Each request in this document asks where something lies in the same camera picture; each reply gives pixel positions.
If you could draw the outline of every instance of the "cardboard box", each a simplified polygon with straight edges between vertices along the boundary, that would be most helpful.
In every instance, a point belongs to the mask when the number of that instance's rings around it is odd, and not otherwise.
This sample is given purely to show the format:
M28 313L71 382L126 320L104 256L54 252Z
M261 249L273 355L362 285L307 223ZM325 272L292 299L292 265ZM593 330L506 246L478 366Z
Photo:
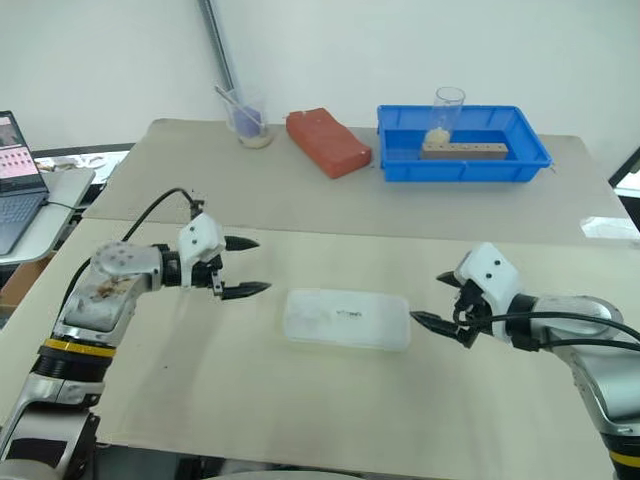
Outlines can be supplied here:
M44 272L55 252L36 262L20 265L0 290L0 316L6 317L18 307L31 286Z

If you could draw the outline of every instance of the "table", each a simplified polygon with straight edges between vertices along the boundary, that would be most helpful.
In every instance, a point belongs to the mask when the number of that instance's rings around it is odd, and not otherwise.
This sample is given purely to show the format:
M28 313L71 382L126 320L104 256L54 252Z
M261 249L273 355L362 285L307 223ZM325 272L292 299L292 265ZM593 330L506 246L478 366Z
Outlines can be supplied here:
M374 129L353 129L374 162L331 180L282 126L262 150L242 147L223 122L157 120L87 218L134 220L175 186L207 201L223 225L355 235L589 244L580 221L627 214L577 137L542 135L554 158L528 184L385 183ZM182 198L150 217L183 222Z
M0 331L0 422L52 327L77 266L130 222L83 220ZM143 224L139 244L181 225ZM571 374L553 355L480 338L465 350L412 325L404 353L286 340L288 289L403 295L448 317L435 281L472 242L241 228L261 247L225 255L223 279L270 281L233 302L166 289L143 296L97 408L99 440L330 469L460 479L602 479L607 452ZM591 294L640 328L640 249L501 243L532 294Z
M95 173L89 169L42 173L49 189L49 201L76 207L86 193ZM38 211L18 243L7 255L0 255L0 265L39 260L53 249L73 210L60 205L47 205Z
M216 480L354 480L359 477L339 473L316 472L306 470L266 470L240 472L213 477Z

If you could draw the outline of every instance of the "laptop screen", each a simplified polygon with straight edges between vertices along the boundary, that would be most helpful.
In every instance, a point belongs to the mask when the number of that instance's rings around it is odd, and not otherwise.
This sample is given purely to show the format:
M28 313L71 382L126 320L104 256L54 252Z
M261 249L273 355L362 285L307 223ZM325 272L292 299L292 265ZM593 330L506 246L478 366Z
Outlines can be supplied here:
M11 112L0 112L0 193L46 187Z

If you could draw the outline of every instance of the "metal pole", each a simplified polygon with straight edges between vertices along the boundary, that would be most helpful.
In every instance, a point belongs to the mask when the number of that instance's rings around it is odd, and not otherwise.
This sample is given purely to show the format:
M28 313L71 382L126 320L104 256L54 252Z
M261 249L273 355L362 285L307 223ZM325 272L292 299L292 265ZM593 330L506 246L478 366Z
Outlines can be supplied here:
M225 90L229 91L235 88L235 85L233 83L231 68L229 67L229 62L227 61L227 55L224 51L224 45L222 42L222 37L220 35L220 28L218 27L218 20L216 20L216 16L212 6L213 2L215 2L215 0L198 0L200 8L202 9L202 14L204 15L207 32L209 33L209 39L211 40L213 51L215 53L216 59L218 60L218 65L220 66L220 74L222 75L222 78L220 79L220 85Z

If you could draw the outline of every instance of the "glass cup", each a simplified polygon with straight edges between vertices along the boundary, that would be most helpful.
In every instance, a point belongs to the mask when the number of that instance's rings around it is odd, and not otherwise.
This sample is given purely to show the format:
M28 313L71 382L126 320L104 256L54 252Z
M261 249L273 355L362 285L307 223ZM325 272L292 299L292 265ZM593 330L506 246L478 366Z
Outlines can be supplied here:
M464 91L456 87L440 87L436 90L424 137L425 143L449 143L464 99Z
M227 126L236 133L240 143L248 148L269 145L273 135L267 125L264 95L257 91L241 94L235 89L225 93Z

